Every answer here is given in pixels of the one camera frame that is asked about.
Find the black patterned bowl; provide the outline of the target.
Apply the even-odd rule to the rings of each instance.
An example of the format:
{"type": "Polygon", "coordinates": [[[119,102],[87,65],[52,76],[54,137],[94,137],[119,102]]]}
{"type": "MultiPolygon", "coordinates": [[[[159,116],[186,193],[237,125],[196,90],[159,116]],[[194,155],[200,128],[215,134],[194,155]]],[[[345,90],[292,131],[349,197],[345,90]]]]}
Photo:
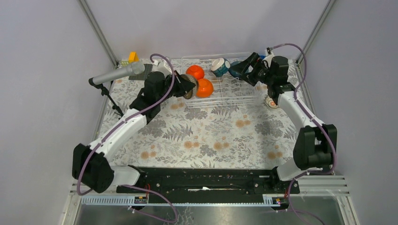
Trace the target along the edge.
{"type": "Polygon", "coordinates": [[[181,77],[184,79],[183,87],[185,94],[183,95],[183,97],[185,99],[191,99],[197,93],[198,81],[192,75],[188,74],[182,74],[181,77]]]}

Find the dark blue bowl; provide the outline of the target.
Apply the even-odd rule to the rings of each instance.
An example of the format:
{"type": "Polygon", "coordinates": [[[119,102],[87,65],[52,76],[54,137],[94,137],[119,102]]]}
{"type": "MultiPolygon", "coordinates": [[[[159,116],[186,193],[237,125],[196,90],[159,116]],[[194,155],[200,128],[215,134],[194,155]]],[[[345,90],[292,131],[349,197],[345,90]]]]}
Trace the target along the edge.
{"type": "Polygon", "coordinates": [[[239,64],[240,62],[241,62],[241,61],[234,61],[234,62],[232,62],[232,63],[230,64],[229,73],[231,74],[232,77],[238,78],[238,79],[241,80],[241,75],[242,75],[242,73],[239,73],[239,72],[237,72],[236,70],[233,70],[233,69],[232,69],[232,67],[233,67],[234,65],[237,65],[237,64],[239,64]]]}

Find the small white patterned bowl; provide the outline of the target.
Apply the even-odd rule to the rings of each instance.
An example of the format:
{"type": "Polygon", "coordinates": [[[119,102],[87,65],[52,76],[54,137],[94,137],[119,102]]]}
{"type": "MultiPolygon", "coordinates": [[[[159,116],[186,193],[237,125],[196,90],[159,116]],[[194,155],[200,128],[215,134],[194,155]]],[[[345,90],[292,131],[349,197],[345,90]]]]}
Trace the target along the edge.
{"type": "Polygon", "coordinates": [[[269,96],[265,97],[265,103],[266,105],[271,108],[271,109],[277,109],[279,106],[274,102],[274,100],[272,98],[270,98],[269,96]]]}

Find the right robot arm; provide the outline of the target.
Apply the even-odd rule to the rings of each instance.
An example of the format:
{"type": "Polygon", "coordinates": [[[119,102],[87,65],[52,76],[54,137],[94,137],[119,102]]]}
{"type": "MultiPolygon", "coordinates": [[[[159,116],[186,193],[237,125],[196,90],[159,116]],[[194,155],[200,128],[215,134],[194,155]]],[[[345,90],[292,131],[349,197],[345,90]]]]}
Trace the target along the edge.
{"type": "Polygon", "coordinates": [[[276,167],[276,176],[269,180],[273,192],[283,192],[288,180],[300,174],[335,163],[337,129],[332,124],[326,125],[298,100],[298,90],[288,80],[286,57],[270,54],[262,59],[257,53],[252,53],[230,69],[252,86],[258,82],[265,84],[268,96],[288,115],[298,131],[293,158],[276,167]]]}

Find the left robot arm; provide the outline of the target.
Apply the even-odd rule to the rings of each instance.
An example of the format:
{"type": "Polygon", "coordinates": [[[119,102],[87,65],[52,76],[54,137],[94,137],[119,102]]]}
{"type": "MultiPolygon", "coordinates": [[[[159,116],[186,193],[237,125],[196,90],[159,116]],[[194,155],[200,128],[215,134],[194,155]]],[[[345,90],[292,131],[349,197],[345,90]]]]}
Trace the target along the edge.
{"type": "Polygon", "coordinates": [[[135,193],[145,188],[145,179],[133,166],[111,166],[115,153],[161,110],[161,103],[171,97],[190,99],[198,90],[192,75],[164,75],[151,72],[128,110],[105,134],[88,145],[78,144],[73,150],[72,177],[97,193],[111,186],[128,187],[135,193]]]}

